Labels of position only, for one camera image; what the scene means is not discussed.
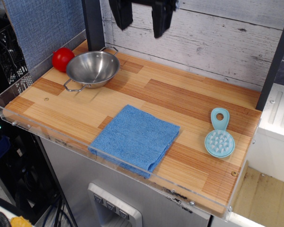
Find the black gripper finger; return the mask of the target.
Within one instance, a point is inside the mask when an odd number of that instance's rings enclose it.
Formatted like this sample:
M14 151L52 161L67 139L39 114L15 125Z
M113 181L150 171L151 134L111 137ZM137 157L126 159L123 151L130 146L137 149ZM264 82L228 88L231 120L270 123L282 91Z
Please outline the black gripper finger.
M129 0L109 0L117 26L124 30L133 22L132 3Z
M173 11L175 11L174 0L155 0L152 3L152 20L155 38L160 38L164 32L170 28Z

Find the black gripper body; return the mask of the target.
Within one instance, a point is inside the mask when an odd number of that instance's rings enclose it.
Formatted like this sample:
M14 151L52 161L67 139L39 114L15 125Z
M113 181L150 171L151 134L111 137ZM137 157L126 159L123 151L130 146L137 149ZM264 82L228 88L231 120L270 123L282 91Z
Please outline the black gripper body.
M180 3L178 0L131 0L131 2L147 6L152 6L155 3L164 3L166 5L171 6L172 9L180 8Z

